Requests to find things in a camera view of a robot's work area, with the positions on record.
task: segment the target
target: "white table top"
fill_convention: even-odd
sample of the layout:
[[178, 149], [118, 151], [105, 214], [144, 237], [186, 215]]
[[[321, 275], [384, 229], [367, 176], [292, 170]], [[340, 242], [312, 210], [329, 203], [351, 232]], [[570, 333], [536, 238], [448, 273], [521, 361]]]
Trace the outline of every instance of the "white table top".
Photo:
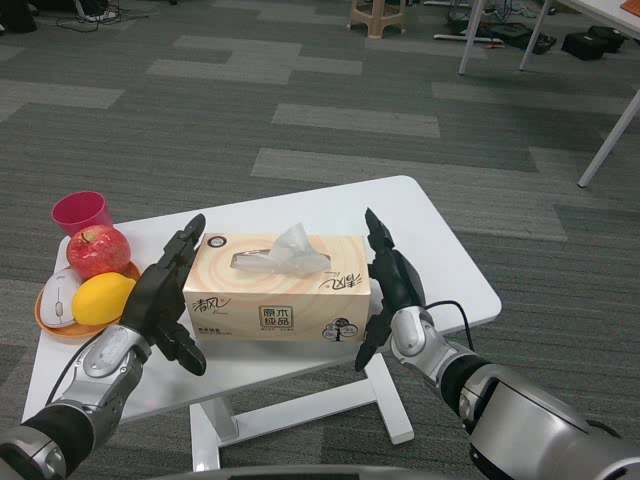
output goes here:
[[[303, 222], [309, 234], [366, 235], [367, 207], [391, 231], [396, 247], [421, 275], [428, 302], [454, 299], [467, 312], [470, 325], [493, 320], [501, 310], [498, 296], [415, 180], [391, 177], [280, 197], [207, 208], [117, 225], [129, 240], [132, 260], [146, 268], [162, 248], [196, 214], [207, 219], [206, 232], [279, 233]], [[66, 237], [55, 271], [68, 266]], [[379, 310], [380, 292], [372, 285], [372, 310]], [[463, 328], [455, 307], [432, 311], [436, 327], [446, 333]], [[188, 315], [181, 322], [191, 330]], [[42, 332], [33, 367], [24, 419], [44, 406], [64, 365], [83, 341], [65, 344]], [[122, 421], [147, 417], [260, 384], [301, 375], [338, 363], [353, 362], [359, 344], [209, 341], [204, 377], [195, 377], [177, 362], [168, 362], [153, 347], [138, 388], [129, 398]], [[63, 381], [58, 395], [69, 384]]]
[[559, 0], [622, 33], [640, 38], [640, 17], [620, 8], [624, 0]]

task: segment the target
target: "red apple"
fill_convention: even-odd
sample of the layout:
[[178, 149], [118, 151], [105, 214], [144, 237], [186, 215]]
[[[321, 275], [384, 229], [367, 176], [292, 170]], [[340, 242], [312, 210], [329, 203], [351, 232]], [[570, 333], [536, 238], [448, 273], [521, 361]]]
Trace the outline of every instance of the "red apple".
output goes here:
[[77, 232], [67, 245], [67, 260], [84, 278], [122, 272], [131, 259], [129, 242], [107, 225], [92, 225]]

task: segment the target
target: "white table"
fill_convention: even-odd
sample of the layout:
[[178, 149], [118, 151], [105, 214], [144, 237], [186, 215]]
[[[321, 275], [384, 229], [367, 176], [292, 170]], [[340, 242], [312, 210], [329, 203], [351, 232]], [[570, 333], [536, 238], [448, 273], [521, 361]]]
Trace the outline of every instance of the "white table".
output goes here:
[[[531, 35], [531, 40], [529, 41], [522, 63], [520, 64], [520, 70], [524, 70], [527, 60], [533, 51], [535, 42], [538, 39], [538, 34], [540, 33], [540, 28], [544, 23], [547, 13], [549, 12], [552, 1], [553, 0], [545, 0], [544, 5], [542, 6], [542, 10], [540, 11], [540, 15], [538, 15], [538, 20], [536, 21], [536, 26], [533, 29], [533, 34]], [[620, 5], [624, 3], [624, 0], [559, 1], [578, 12], [584, 13], [585, 15], [593, 18], [597, 23], [617, 28], [620, 32], [632, 38], [640, 39], [640, 17], [620, 8]], [[473, 8], [471, 9], [471, 18], [469, 19], [469, 28], [467, 29], [467, 45], [462, 56], [460, 69], [458, 70], [460, 75], [464, 75], [466, 71], [467, 63], [469, 62], [471, 55], [471, 49], [473, 48], [473, 42], [478, 31], [478, 25], [480, 24], [480, 18], [482, 17], [484, 4], [485, 0], [476, 0]], [[609, 133], [609, 136], [600, 147], [600, 150], [598, 150], [598, 153], [593, 158], [582, 177], [580, 177], [580, 180], [578, 180], [578, 185], [580, 187], [584, 188], [589, 185], [589, 182], [605, 161], [631, 120], [633, 120], [633, 117], [638, 113], [638, 110], [640, 110], [640, 91], [638, 91], [633, 97], [633, 100], [631, 100], [631, 103], [623, 112], [618, 123], [613, 127], [613, 130]]]
[[[207, 232], [282, 232], [302, 221], [310, 234], [364, 235], [364, 213], [371, 207], [389, 227], [397, 247], [422, 277], [429, 302], [455, 299], [470, 325], [493, 320], [500, 300], [415, 180], [392, 177], [251, 202], [207, 208], [118, 225], [127, 236], [133, 261], [145, 268], [157, 261], [171, 235], [196, 214], [207, 219]], [[68, 265], [60, 243], [55, 270]], [[373, 285], [372, 311], [380, 292]], [[463, 327], [454, 307], [433, 310], [442, 332]], [[185, 314], [181, 322], [191, 330]], [[65, 344], [42, 333], [33, 367], [24, 419], [44, 406], [58, 372], [82, 342]], [[359, 344], [286, 342], [201, 343], [207, 357], [204, 377], [195, 377], [153, 348], [144, 375], [123, 413], [122, 422], [190, 405], [194, 470], [220, 467], [218, 448], [377, 403], [394, 444], [413, 438], [413, 430], [381, 355], [366, 368], [367, 379], [307, 397], [234, 415], [226, 397], [277, 380], [339, 363], [353, 363]], [[68, 376], [59, 392], [70, 381]]]

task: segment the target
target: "white computer mouse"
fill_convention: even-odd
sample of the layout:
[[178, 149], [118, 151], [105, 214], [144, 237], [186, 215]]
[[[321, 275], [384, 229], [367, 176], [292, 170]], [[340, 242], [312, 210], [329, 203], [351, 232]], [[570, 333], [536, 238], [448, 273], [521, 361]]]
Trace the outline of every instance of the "white computer mouse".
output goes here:
[[82, 277], [78, 272], [67, 268], [54, 273], [42, 292], [40, 302], [40, 319], [47, 327], [62, 328], [73, 325], [71, 302], [73, 296], [82, 285]]

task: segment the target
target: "robotic arm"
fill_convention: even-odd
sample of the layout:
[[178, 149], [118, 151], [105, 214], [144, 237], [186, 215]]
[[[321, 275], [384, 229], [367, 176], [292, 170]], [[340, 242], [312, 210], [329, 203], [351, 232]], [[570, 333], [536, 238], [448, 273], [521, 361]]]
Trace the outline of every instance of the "robotic arm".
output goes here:
[[515, 371], [448, 342], [424, 309], [417, 272], [394, 250], [386, 227], [367, 211], [376, 252], [371, 276], [383, 311], [367, 325], [356, 360], [363, 368], [391, 335], [391, 350], [458, 415], [471, 442], [471, 460], [494, 480], [640, 479], [640, 449], [594, 435], [572, 407]]
[[204, 216], [198, 215], [175, 233], [158, 263], [149, 266], [134, 287], [120, 324], [109, 326], [80, 352], [63, 395], [0, 435], [2, 480], [70, 475], [115, 432], [153, 345], [189, 372], [204, 374], [204, 355], [177, 323], [185, 310], [182, 287], [204, 226]]
[[[390, 339], [391, 351], [458, 415], [470, 435], [471, 459], [492, 480], [640, 479], [640, 449], [594, 435], [573, 408], [514, 371], [448, 342], [425, 309], [420, 277], [397, 250], [387, 228], [366, 214], [375, 259], [370, 276], [380, 283], [382, 312], [367, 324], [356, 358], [363, 369]], [[160, 261], [145, 270], [120, 325], [110, 326], [73, 364], [74, 379], [55, 402], [23, 425], [0, 435], [0, 479], [62, 480], [113, 434], [124, 403], [138, 385], [150, 347], [202, 375], [205, 358], [177, 323], [185, 309], [182, 286], [204, 230], [198, 215], [176, 232]], [[437, 479], [438, 476], [369, 467], [266, 467], [233, 474], [302, 478]], [[171, 477], [186, 480], [194, 474]], [[230, 472], [203, 472], [229, 478]]]

